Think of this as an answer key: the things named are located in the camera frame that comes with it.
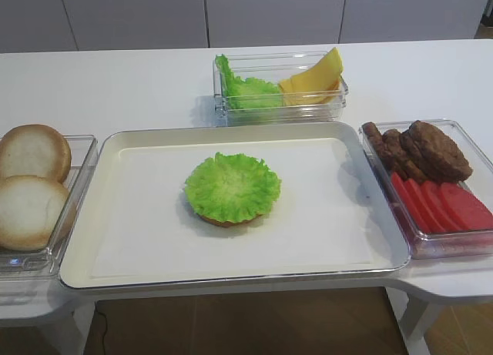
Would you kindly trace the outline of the white metal serving tray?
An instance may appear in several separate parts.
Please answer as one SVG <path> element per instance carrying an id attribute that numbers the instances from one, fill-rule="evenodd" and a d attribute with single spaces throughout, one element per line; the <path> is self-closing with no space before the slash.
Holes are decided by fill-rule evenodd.
<path id="1" fill-rule="evenodd" d="M 262 159 L 280 177 L 269 213 L 224 228 L 193 212 L 185 181 L 217 153 Z M 208 287 L 378 275 L 410 258 L 346 124 L 140 130 L 103 143 L 59 277 L 85 291 Z"/>

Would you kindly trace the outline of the leftmost brown beef patty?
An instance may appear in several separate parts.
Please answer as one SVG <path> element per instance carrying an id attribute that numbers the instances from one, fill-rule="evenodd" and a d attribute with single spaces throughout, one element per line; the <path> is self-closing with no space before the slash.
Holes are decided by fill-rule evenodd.
<path id="1" fill-rule="evenodd" d="M 368 142 L 373 146 L 378 158 L 389 172 L 397 173 L 403 180 L 407 179 L 406 172 L 401 168 L 392 151 L 383 140 L 383 136 L 373 122 L 366 122 L 362 125 L 364 134 Z"/>

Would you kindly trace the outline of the brown beef patty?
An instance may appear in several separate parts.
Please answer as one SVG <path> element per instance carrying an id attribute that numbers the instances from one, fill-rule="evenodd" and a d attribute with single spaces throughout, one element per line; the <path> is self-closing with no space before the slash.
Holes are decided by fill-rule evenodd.
<path id="1" fill-rule="evenodd" d="M 458 145 L 437 126 L 417 120 L 410 125 L 409 135 L 423 158 L 443 176 L 444 182 L 465 181 L 473 173 Z"/>
<path id="2" fill-rule="evenodd" d="M 364 134 L 368 142 L 373 146 L 378 158 L 389 172 L 397 173 L 403 180 L 407 179 L 406 172 L 401 168 L 392 151 L 383 140 L 383 136 L 373 122 L 366 122 L 362 125 Z"/>
<path id="3" fill-rule="evenodd" d="M 421 151 L 414 143 L 409 132 L 406 130 L 400 134 L 401 147 L 412 159 L 414 164 L 425 174 L 430 180 L 436 183 L 446 182 L 448 179 L 434 168 L 421 154 Z"/>
<path id="4" fill-rule="evenodd" d="M 394 157 L 394 171 L 398 173 L 402 180 L 413 179 L 418 184 L 422 184 L 428 180 L 428 177 L 401 146 L 400 136 L 401 133 L 396 129 L 389 129 L 383 134 L 384 144 Z"/>

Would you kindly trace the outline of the bun half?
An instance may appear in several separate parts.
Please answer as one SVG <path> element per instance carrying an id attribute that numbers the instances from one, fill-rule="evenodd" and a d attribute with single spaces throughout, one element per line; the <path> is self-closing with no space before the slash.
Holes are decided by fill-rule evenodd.
<path id="1" fill-rule="evenodd" d="M 38 176 L 65 182 L 72 162 L 68 141 L 41 124 L 18 126 L 1 138 L 1 177 Z"/>
<path id="2" fill-rule="evenodd" d="M 45 248 L 69 198 L 51 179 L 11 176 L 1 181 L 1 247 L 14 251 Z"/>

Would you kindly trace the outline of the green lettuce in container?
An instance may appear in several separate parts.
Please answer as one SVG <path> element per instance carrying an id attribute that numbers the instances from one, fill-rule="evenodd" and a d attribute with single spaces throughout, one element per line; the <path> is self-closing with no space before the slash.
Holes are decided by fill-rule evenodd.
<path id="1" fill-rule="evenodd" d="M 283 96 L 272 82 L 249 77 L 242 79 L 230 68 L 225 55 L 217 55 L 216 67 L 220 73 L 222 93 L 231 109 L 268 109 L 280 107 Z"/>

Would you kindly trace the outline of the green lettuce leaf on bun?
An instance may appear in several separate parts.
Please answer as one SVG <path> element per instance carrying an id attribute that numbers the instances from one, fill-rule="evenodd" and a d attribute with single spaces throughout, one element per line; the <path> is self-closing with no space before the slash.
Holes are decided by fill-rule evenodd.
<path id="1" fill-rule="evenodd" d="M 262 159 L 218 152 L 192 171 L 184 193 L 197 215 L 240 222 L 268 214 L 280 196 L 281 183 Z"/>

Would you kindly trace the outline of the clear patty tomato container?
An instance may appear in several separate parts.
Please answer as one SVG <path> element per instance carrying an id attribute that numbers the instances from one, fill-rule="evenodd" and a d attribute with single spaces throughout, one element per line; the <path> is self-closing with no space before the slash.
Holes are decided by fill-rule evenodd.
<path id="1" fill-rule="evenodd" d="M 437 126 L 458 145 L 458 148 L 463 152 L 464 157 L 473 169 L 473 173 L 465 181 L 453 184 L 472 193 L 492 213 L 491 161 L 457 122 L 443 119 L 420 121 Z M 396 129 L 400 133 L 406 130 L 409 132 L 409 127 L 412 123 L 389 122 L 375 123 L 375 125 L 383 136 L 389 129 Z M 391 211 L 411 248 L 411 255 L 415 259 L 484 255 L 492 252 L 492 229 L 430 234 L 421 232 L 391 183 L 392 172 L 387 171 L 378 158 L 373 146 L 368 142 L 362 126 L 359 129 L 359 133 L 367 159 L 385 192 Z"/>

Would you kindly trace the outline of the clear lettuce cheese container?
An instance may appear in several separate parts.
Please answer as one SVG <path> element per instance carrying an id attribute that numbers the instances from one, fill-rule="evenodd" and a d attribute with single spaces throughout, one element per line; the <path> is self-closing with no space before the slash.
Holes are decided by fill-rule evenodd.
<path id="1" fill-rule="evenodd" d="M 283 52 L 225 56 L 229 59 L 230 68 L 234 74 L 240 78 L 255 77 L 278 86 L 281 80 L 288 79 L 292 75 L 306 71 L 317 64 L 328 52 Z M 222 83 L 215 58 L 213 60 L 213 97 L 216 122 L 219 126 L 328 122 L 339 119 L 346 107 L 348 87 L 341 74 L 340 94 L 329 103 L 296 106 L 286 106 L 283 103 L 280 107 L 268 109 L 231 109 L 222 93 Z"/>

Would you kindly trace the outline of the flat yellow cheese slices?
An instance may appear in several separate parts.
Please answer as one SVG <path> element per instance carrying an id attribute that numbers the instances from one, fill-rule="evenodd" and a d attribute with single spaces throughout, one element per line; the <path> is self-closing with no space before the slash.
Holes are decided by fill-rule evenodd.
<path id="1" fill-rule="evenodd" d="M 340 94 L 341 82 L 338 79 L 328 89 L 318 92 L 295 92 L 289 79 L 280 81 L 278 86 L 283 93 L 284 105 L 316 105 L 329 103 L 335 99 Z"/>

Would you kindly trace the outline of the rear bun half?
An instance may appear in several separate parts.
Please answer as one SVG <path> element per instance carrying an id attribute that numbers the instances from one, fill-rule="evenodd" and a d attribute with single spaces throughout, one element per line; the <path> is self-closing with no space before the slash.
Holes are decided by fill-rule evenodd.
<path id="1" fill-rule="evenodd" d="M 68 141 L 41 124 L 18 126 L 1 138 L 1 177 L 38 176 L 65 182 L 72 162 Z"/>

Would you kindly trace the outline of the front bun half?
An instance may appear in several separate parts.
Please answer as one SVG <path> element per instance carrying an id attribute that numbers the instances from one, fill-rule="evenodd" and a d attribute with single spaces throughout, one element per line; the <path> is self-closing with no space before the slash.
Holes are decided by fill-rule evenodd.
<path id="1" fill-rule="evenodd" d="M 51 179 L 11 176 L 1 181 L 1 247 L 14 251 L 45 248 L 69 198 Z"/>

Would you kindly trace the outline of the clear bun container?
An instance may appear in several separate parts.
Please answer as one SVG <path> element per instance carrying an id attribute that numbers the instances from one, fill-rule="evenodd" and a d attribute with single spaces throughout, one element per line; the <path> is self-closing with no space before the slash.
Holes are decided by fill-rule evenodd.
<path id="1" fill-rule="evenodd" d="M 57 276 L 77 214 L 94 173 L 98 150 L 94 136 L 66 136 L 72 160 L 64 186 L 68 199 L 46 247 L 32 252 L 1 249 L 1 280 L 44 280 Z"/>

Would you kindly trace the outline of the upright yellow cheese slice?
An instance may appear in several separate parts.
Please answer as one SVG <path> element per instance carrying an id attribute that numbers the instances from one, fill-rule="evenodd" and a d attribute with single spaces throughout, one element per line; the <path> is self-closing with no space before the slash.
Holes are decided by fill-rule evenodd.
<path id="1" fill-rule="evenodd" d="M 283 93 L 305 93 L 336 90 L 344 70 L 337 48 L 332 48 L 314 66 L 306 71 L 281 80 L 278 84 Z"/>

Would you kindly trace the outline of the front brown beef patty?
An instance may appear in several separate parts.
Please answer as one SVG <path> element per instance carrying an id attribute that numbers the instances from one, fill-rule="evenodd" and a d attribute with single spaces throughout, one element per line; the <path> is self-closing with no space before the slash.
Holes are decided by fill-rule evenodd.
<path id="1" fill-rule="evenodd" d="M 437 126 L 417 120 L 410 125 L 409 135 L 423 158 L 443 176 L 444 182 L 465 181 L 473 173 L 458 145 Z"/>

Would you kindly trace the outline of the red tomato slice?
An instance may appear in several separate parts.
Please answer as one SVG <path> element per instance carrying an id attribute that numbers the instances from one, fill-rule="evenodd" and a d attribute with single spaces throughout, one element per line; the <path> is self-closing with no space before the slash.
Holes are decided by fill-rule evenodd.
<path id="1" fill-rule="evenodd" d="M 438 220 L 434 210 L 428 205 L 421 191 L 420 185 L 413 179 L 404 182 L 404 187 L 409 194 L 411 201 L 419 217 L 416 222 L 423 233 L 445 233 L 444 225 Z"/>
<path id="2" fill-rule="evenodd" d="M 396 172 L 391 174 L 391 183 L 401 198 L 402 203 L 406 206 L 407 211 L 414 220 L 414 223 L 418 229 L 423 233 L 429 233 L 430 229 L 427 223 L 424 221 L 409 192 L 406 190 L 404 181 Z"/>
<path id="3" fill-rule="evenodd" d="M 492 229 L 491 211 L 469 191 L 453 183 L 442 183 L 438 195 L 449 216 L 463 230 Z"/>
<path id="4" fill-rule="evenodd" d="M 438 196 L 439 186 L 432 181 L 421 184 L 421 192 L 433 217 L 441 225 L 445 233 L 461 232 L 463 229 L 448 215 Z"/>

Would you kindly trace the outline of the bottom bun on tray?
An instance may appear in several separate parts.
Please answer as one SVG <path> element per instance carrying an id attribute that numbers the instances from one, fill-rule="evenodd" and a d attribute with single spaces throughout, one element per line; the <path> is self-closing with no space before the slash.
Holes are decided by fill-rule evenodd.
<path id="1" fill-rule="evenodd" d="M 244 219 L 244 220 L 242 220 L 240 222 L 231 222 L 231 221 L 221 222 L 219 220 L 212 219 L 212 218 L 209 218 L 209 217 L 204 216 L 204 215 L 198 215 L 198 217 L 200 219 L 202 219 L 203 221 L 205 221 L 207 223 L 210 223 L 210 224 L 213 224 L 215 226 L 223 227 L 223 228 L 229 228 L 231 226 L 239 226 L 239 225 L 242 225 L 242 224 L 247 224 L 247 223 L 250 223 L 250 222 L 254 221 L 255 219 L 259 218 L 260 216 L 261 216 L 261 214 L 257 214 L 252 219 Z"/>

